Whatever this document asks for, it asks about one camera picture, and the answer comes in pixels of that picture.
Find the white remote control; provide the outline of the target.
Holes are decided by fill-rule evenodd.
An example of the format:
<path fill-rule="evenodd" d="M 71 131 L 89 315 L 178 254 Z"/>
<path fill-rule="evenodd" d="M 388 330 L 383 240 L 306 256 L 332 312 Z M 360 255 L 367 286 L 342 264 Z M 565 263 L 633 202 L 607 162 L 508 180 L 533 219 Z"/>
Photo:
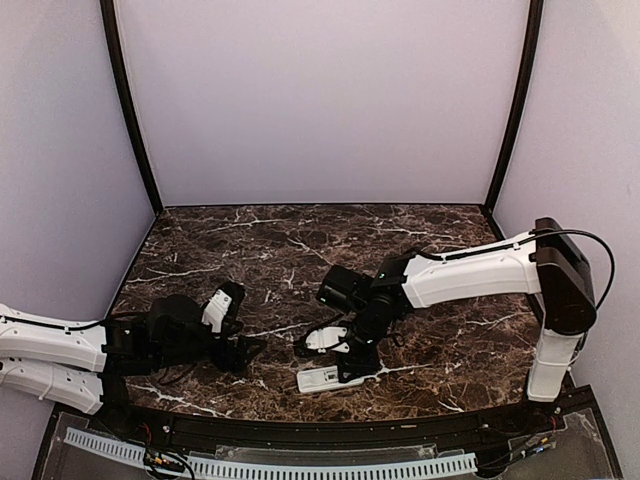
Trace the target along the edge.
<path fill-rule="evenodd" d="M 364 378 L 357 378 L 341 383 L 338 367 L 328 366 L 300 371 L 296 374 L 297 387 L 300 393 L 312 394 L 344 388 L 360 386 Z"/>

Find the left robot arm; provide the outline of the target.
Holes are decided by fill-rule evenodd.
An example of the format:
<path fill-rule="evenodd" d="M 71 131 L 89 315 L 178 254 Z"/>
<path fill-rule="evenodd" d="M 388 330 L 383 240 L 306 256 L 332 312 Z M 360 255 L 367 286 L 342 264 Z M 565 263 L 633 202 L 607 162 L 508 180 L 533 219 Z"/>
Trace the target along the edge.
<path fill-rule="evenodd" d="M 241 335 L 237 299 L 219 290 L 206 306 L 184 295 L 154 300 L 145 312 L 93 322 L 1 308 L 1 384 L 40 400 L 101 417 L 120 436 L 141 427 L 125 399 L 128 376 L 209 362 L 243 374 L 266 347 Z"/>

